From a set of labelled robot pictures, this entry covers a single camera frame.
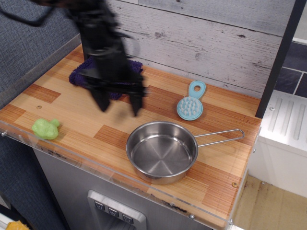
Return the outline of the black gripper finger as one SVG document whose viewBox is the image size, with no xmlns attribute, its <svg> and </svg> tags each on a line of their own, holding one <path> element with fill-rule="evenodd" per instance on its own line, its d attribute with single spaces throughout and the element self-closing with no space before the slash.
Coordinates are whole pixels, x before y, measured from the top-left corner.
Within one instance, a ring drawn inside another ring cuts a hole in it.
<svg viewBox="0 0 307 230">
<path fill-rule="evenodd" d="M 91 89 L 90 93 L 101 111 L 105 112 L 110 105 L 109 89 Z"/>
<path fill-rule="evenodd" d="M 139 110 L 142 108 L 142 100 L 143 95 L 130 95 L 130 104 L 132 106 L 134 116 L 137 116 Z"/>
</svg>

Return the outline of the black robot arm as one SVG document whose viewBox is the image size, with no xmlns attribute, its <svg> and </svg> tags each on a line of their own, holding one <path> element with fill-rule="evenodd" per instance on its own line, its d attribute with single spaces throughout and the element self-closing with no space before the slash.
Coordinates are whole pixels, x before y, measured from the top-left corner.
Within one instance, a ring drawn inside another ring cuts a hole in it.
<svg viewBox="0 0 307 230">
<path fill-rule="evenodd" d="M 114 14 L 104 0 L 37 0 L 41 6 L 65 8 L 79 29 L 83 49 L 93 58 L 95 67 L 81 71 L 88 89 L 102 111 L 109 107 L 109 93 L 130 97 L 135 115 L 142 108 L 146 94 L 143 77 L 129 65 L 117 32 Z"/>
</svg>

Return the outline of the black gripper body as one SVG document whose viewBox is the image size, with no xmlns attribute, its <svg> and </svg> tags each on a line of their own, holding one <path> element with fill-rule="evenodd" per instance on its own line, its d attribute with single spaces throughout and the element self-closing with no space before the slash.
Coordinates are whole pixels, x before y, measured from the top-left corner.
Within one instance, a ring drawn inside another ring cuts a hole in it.
<svg viewBox="0 0 307 230">
<path fill-rule="evenodd" d="M 144 97 L 147 89 L 141 74 L 134 72 L 122 50 L 104 48 L 87 49 L 94 67 L 81 71 L 85 88 L 98 94 L 121 93 Z"/>
</svg>

